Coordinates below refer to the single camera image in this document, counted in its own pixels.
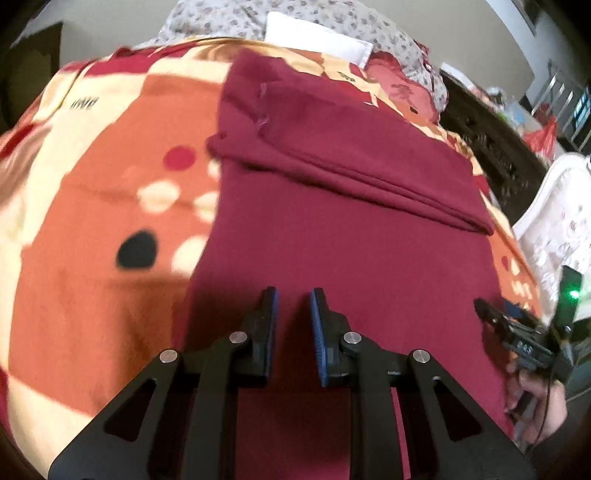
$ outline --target metal screw head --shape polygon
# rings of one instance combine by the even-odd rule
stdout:
[[[413,352],[413,358],[421,364],[426,364],[431,359],[431,355],[425,350],[415,350]]]
[[[244,343],[247,338],[248,335],[244,332],[233,332],[230,334],[230,341],[232,343]]]
[[[165,350],[160,354],[160,361],[164,364],[169,364],[170,362],[174,362],[178,358],[178,353],[176,350],[168,349]]]
[[[343,335],[343,340],[347,343],[355,345],[361,341],[361,335],[357,332],[347,332]]]

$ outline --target fabric fold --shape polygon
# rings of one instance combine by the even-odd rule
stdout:
[[[394,112],[355,101],[321,77],[293,78],[282,61],[244,52],[224,87],[211,150],[303,183],[455,228],[493,232],[472,167]],[[236,108],[224,108],[229,102]],[[264,142],[244,143],[244,135]]]

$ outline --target orange blanket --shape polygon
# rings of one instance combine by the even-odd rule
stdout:
[[[63,68],[0,138],[0,420],[43,475],[171,342],[216,214],[219,165],[205,140],[242,48],[393,109],[482,175],[458,137],[333,57],[218,38]],[[508,222],[483,201],[496,226],[489,239],[501,292],[537,311]],[[139,242],[152,253],[134,255]]]

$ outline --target folded maroon towel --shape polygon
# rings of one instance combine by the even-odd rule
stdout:
[[[177,346],[209,345],[263,288],[280,291],[271,385],[240,396],[237,479],[348,478],[348,393],[320,388],[314,287],[383,348],[430,351],[508,428],[504,375],[472,303],[500,294],[491,221],[465,158],[396,113],[247,51],[209,147],[222,161],[219,207]]]

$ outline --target cable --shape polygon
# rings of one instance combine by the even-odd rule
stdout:
[[[579,393],[575,393],[574,395],[572,395],[571,397],[566,399],[566,403],[576,400],[579,397],[582,397],[583,395],[589,393],[591,391],[591,387],[585,388],[585,390],[579,392]]]
[[[538,444],[538,441],[542,435],[542,431],[544,430],[544,425],[546,425],[546,419],[548,417],[548,410],[550,409],[550,394],[552,390],[552,384],[554,383],[554,366],[550,371],[550,378],[548,379],[548,390],[546,391],[546,405],[544,407],[544,416],[542,417],[542,424],[540,425],[540,430],[538,431],[538,436],[535,438],[534,443],[530,445],[528,448],[528,460],[531,460],[531,455],[533,454],[534,447]]]

